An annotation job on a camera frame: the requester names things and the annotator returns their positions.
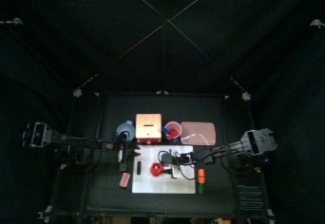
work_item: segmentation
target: black enclosure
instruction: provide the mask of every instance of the black enclosure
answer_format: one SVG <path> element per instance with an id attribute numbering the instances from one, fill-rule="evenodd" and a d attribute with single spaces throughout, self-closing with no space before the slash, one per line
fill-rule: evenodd
<path id="1" fill-rule="evenodd" d="M 111 196 L 92 188 L 77 198 L 100 164 L 91 178 L 67 175 L 57 187 L 59 154 L 21 146 L 28 122 L 105 138 L 137 110 L 171 117 L 174 104 L 179 121 L 214 121 L 227 143 L 251 128 L 274 131 L 264 203 L 277 223 L 323 223 L 323 7 L 325 0 L 0 0 L 0 223 L 41 223 L 53 192 L 67 208 L 92 203 L 88 215 Z M 208 208 L 166 212 L 212 217 Z M 235 217 L 235 202 L 222 208 Z M 131 207 L 111 214 L 123 212 L 144 216 Z"/>

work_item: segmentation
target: cable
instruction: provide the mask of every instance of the cable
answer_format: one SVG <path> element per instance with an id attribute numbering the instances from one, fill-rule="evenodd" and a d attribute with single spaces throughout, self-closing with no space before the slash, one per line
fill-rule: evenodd
<path id="1" fill-rule="evenodd" d="M 192 177 L 192 178 L 186 177 L 180 166 L 179 166 L 179 172 L 180 172 L 180 174 L 182 174 L 182 176 L 184 177 L 186 180 L 195 180 L 196 179 L 196 177 Z"/>
<path id="2" fill-rule="evenodd" d="M 170 155 L 170 153 L 167 151 L 160 151 L 157 153 L 157 162 L 161 163 L 161 156 L 160 156 L 160 153 L 167 153 Z"/>

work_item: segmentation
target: orange box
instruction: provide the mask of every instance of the orange box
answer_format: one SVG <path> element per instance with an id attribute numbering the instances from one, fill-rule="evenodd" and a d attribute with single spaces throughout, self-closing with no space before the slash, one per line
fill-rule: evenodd
<path id="1" fill-rule="evenodd" d="M 137 142 L 161 142 L 161 114 L 136 114 Z"/>

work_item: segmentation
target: black wall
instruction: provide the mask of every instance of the black wall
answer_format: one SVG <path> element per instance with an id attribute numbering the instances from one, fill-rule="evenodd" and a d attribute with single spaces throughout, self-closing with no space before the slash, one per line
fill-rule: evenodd
<path id="1" fill-rule="evenodd" d="M 325 29 L 299 47 L 252 97 L 259 127 L 279 143 L 266 172 L 279 223 L 323 223 Z"/>
<path id="2" fill-rule="evenodd" d="M 48 204 L 56 165 L 49 152 L 21 147 L 21 132 L 33 121 L 64 130 L 72 96 L 4 27 L 0 38 L 0 223 L 25 223 Z"/>

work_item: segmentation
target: white sheet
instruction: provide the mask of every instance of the white sheet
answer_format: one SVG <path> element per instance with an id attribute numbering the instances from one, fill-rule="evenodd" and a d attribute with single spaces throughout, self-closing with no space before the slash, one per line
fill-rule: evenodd
<path id="1" fill-rule="evenodd" d="M 153 162 L 159 162 L 157 153 L 170 151 L 171 153 L 188 153 L 192 146 L 184 145 L 141 145 L 140 156 L 135 157 L 133 164 L 133 183 L 132 193 L 155 193 L 155 194 L 195 194 L 195 180 L 187 180 L 179 173 L 178 178 L 171 175 L 161 174 L 153 177 L 149 173 L 149 166 Z M 140 161 L 140 175 L 137 175 L 137 161 Z M 182 166 L 184 176 L 194 177 L 194 168 Z"/>

